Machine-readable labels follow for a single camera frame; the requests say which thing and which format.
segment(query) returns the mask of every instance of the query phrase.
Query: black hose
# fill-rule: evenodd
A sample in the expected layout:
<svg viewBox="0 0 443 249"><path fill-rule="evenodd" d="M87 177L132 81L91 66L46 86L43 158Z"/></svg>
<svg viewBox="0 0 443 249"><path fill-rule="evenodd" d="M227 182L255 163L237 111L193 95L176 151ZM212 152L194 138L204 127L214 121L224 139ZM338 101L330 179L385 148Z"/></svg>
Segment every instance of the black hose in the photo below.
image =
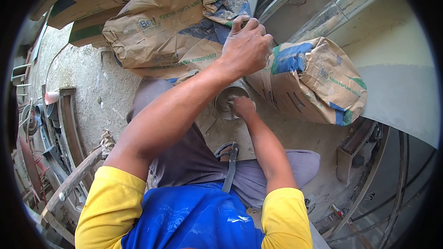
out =
<svg viewBox="0 0 443 249"><path fill-rule="evenodd" d="M434 149L431 154L429 155L426 162L423 164L423 166L418 170L418 172L414 175L414 177L406 184L406 188L408 188L410 185L413 184L413 182L421 175L421 173L424 171L424 169L428 166L428 164L431 162L432 158L434 157L435 153L437 152L437 149ZM376 206L375 208L367 211L366 213L363 213L362 215L357 216L355 219L350 219L351 222L355 222L358 219L362 219L365 216L368 216L369 214L379 210L380 208L384 207L386 204L394 200L395 194L386 199L385 202L382 202L380 205Z"/></svg>
<svg viewBox="0 0 443 249"><path fill-rule="evenodd" d="M409 134L406 134L406 172L404 175L404 182L407 183L407 175L409 173ZM404 192L406 191L406 185L403 186L403 189L401 190L401 198L400 198L400 206L403 204L403 199L404 199ZM386 237L386 242L385 244L381 247L381 249L383 249L386 246L386 243L389 241L389 238L391 237L392 231L394 230L395 224L397 223L397 219L398 219L398 215L396 214L395 220L394 220L394 224L392 225L391 229L388 232L388 235Z"/></svg>
<svg viewBox="0 0 443 249"><path fill-rule="evenodd" d="M428 186L428 184L429 184L430 181L431 181L431 180L428 179L428 180L424 183L424 185L420 188L420 190L419 190L417 193L415 193L415 195L414 195L411 199L409 199L409 200L408 200L408 201L407 201L407 202L406 202L406 203L405 203L405 204L404 204L404 205L398 210L398 212L396 213L396 216L398 216L403 210L409 208L409 207L413 204L413 202L415 202L415 201L418 199L418 197L423 193L423 191L426 189L426 187ZM358 233L350 234L350 235L345 236L345 237L341 237L341 238L337 238L337 239L334 239L334 240L331 240L331 241L327 241L326 243L329 244L329 245L333 245L333 244L337 244L337 243L340 243L340 242L348 241L348 240L350 240L350 239L353 239L353 238L359 237L359 236L361 236L361 235L363 235L363 234L369 232L370 230L379 227L380 225L384 224L384 223L387 222L388 220L389 220L389 216L387 216L387 217L385 217L384 219L380 220L379 222L373 224L372 226L369 226L369 227L367 227L367 228L365 228L365 229L363 229L363 230L360 230Z"/></svg>
<svg viewBox="0 0 443 249"><path fill-rule="evenodd" d="M378 243L377 249L383 249L388 242L388 238L392 233L392 229L395 226L397 212L401 206L401 202L404 197L404 186L405 186L405 174L406 174L406 162L405 162L405 153L404 153L404 133L398 130L399 140L400 140L400 169L398 172L398 186L397 193L394 200L394 206L392 207L392 212L388 220L388 224L386 225L386 229L383 232L383 236L381 237L380 242Z"/></svg>

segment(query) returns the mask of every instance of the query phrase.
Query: gray pants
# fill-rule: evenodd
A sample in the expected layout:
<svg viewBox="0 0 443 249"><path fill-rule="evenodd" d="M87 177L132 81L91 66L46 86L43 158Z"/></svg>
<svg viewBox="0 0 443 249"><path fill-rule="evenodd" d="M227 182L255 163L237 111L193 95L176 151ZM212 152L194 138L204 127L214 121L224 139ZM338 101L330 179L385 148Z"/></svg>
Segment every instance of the gray pants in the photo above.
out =
<svg viewBox="0 0 443 249"><path fill-rule="evenodd" d="M126 115L128 123L155 98L172 87L170 82L162 79L143 78L136 91L132 108ZM320 166L319 154L310 150L286 150L286 155L300 188L317 175ZM222 181L228 173L228 165L229 162L219 162L215 158L197 125L193 123L180 141L152 162L152 186L170 187ZM232 188L246 207L257 209L263 206L266 183L257 160L241 160L236 163Z"/></svg>

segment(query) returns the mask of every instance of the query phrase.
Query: person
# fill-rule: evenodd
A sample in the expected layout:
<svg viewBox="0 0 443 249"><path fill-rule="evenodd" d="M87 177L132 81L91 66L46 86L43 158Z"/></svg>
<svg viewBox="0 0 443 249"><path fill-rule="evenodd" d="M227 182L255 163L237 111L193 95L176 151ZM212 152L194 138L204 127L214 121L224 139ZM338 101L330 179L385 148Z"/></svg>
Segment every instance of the person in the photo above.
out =
<svg viewBox="0 0 443 249"><path fill-rule="evenodd" d="M141 81L128 126L95 173L77 248L313 247L299 188L317 174L320 156L285 151L246 97L235 98L234 111L256 160L236 161L235 142L214 155L194 123L223 88L264 68L272 40L257 19L238 16L220 58L206 69L177 86ZM145 194L148 175L154 188ZM263 230L246 207L263 207Z"/></svg>

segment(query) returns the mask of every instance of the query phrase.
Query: dusty floor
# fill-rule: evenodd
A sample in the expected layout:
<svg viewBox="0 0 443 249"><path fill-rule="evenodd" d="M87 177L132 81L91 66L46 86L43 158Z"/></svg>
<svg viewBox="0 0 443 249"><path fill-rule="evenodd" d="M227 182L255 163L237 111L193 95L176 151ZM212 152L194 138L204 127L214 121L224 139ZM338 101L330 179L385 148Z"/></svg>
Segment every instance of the dusty floor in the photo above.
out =
<svg viewBox="0 0 443 249"><path fill-rule="evenodd" d="M105 48L96 49L91 45L74 47L68 44L51 64L54 56L67 43L71 27L68 25L62 30L47 27L37 62L30 71L30 82L33 83L30 92L33 98L40 97L40 86L45 83L46 77L47 91L76 86L76 113L81 135L86 150L91 151L98 145L102 129L111 130L118 141L127 124L125 115L141 79L121 69ZM345 185L335 176L335 150L347 136L348 127L289 118L268 105L254 90L248 91L256 102L259 115L286 149L309 149L318 152L322 158L318 175L302 189L305 197L311 200L308 211L310 220L315 222L327 216L331 203L340 206L348 201L353 192L352 185L358 179L345 189ZM216 121L203 133L211 150L215 151L227 141L236 141L241 146L240 159L255 158L246 125L241 119L220 118L211 102L197 118L197 125L201 129L205 127L211 115Z"/></svg>

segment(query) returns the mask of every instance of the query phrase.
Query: yellow and blue t-shirt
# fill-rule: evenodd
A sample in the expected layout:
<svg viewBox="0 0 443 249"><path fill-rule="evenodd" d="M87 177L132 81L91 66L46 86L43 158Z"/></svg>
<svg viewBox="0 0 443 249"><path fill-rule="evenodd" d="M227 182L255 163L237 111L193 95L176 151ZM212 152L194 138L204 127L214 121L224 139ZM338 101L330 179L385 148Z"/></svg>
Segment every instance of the yellow and blue t-shirt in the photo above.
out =
<svg viewBox="0 0 443 249"><path fill-rule="evenodd" d="M146 183L103 166L81 213L76 248L312 248L303 194L270 192L263 205L263 232L223 182L160 187L144 196Z"/></svg>

